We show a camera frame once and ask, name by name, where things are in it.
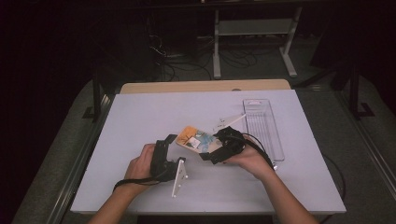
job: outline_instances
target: white tabletop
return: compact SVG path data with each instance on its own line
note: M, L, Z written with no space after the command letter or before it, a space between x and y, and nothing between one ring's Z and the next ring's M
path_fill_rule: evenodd
M120 94L115 97L71 211L96 212L143 145L194 126L213 133L219 119L243 112L244 99L269 99L285 154L277 174L314 214L346 211L295 91L211 91ZM242 121L232 125L246 131ZM176 198L174 181L139 195L128 211L140 215L273 214L262 183L238 166L201 158L173 143L169 161L185 157L189 179Z

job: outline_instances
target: transparent plastic box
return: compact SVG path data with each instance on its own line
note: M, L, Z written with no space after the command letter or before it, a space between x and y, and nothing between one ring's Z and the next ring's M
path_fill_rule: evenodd
M285 160L274 114L267 99L245 99L243 101L247 133L259 139L269 158L276 165Z

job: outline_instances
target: person's left hand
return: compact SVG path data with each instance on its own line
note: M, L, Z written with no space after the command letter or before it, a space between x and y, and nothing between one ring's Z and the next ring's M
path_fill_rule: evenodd
M140 156L134 158L129 163L128 169L125 173L125 179L143 179L150 177L149 169L154 148L155 144L146 144L143 146ZM136 195L149 188L147 185L140 184L127 184L125 186L132 188Z

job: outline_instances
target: table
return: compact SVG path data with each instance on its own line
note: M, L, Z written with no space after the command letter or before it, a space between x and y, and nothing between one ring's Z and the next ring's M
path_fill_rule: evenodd
M274 90L276 82L281 90ZM252 83L255 84L253 90L249 90ZM187 125L210 132L219 118L241 113L243 99L266 98L271 102L286 157L278 165L277 174L311 213L345 212L296 92L287 84L284 80L126 84L115 97L71 211L96 212L111 194L114 184L123 178L129 160L139 155L144 144L163 140ZM151 85L154 93L147 93ZM177 92L177 86L184 85L192 89ZM145 93L135 93L134 86L136 91L143 87ZM227 91L227 88L241 91ZM242 122L232 127L244 129ZM189 179L177 197L171 197L173 181L161 183L139 195L128 212L137 215L275 213L261 182L245 170L232 164L213 165L202 161L173 143L167 159L175 161L178 157L187 159Z

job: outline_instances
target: forearm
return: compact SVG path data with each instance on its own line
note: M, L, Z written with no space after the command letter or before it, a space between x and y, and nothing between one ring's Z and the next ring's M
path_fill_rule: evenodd
M118 223L136 195L127 185L117 187L89 223Z
M294 197L275 172L267 173L266 176L261 177L260 180L264 184L270 201L282 224L318 223Z

